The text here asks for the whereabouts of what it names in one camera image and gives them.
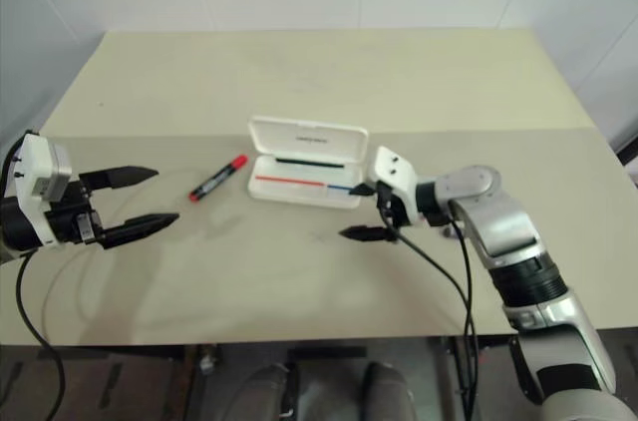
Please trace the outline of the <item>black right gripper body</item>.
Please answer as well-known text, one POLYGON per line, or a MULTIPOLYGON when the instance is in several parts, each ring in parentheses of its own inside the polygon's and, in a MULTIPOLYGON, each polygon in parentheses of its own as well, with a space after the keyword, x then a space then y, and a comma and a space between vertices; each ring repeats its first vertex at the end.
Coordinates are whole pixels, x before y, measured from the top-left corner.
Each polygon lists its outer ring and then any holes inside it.
POLYGON ((383 182, 376 182, 376 191, 377 209, 386 227, 386 240, 398 241, 401 229, 406 225, 403 202, 393 194, 392 188, 383 182))

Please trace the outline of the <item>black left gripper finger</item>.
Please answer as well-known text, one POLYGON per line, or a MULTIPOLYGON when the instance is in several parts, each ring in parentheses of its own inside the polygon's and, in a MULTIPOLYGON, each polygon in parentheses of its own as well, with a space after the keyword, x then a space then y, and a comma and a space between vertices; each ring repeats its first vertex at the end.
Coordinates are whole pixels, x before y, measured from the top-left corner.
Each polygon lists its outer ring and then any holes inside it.
POLYGON ((170 226, 179 218, 176 212, 149 213, 125 220, 122 224, 107 228, 101 235, 101 247, 113 248, 152 234, 170 226))
POLYGON ((144 167, 117 167, 83 173, 82 184, 89 191, 116 190, 140 184, 158 174, 158 171, 144 167))

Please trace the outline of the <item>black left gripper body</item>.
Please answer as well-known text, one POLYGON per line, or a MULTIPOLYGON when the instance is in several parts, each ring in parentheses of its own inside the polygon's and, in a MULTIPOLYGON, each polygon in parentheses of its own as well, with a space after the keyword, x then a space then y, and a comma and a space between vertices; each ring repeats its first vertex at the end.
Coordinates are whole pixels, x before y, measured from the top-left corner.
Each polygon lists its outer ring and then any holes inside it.
POLYGON ((91 205, 91 195, 107 186, 107 174, 80 174, 76 181, 67 184, 58 202, 50 202, 46 218, 58 242, 106 246, 105 230, 91 205))

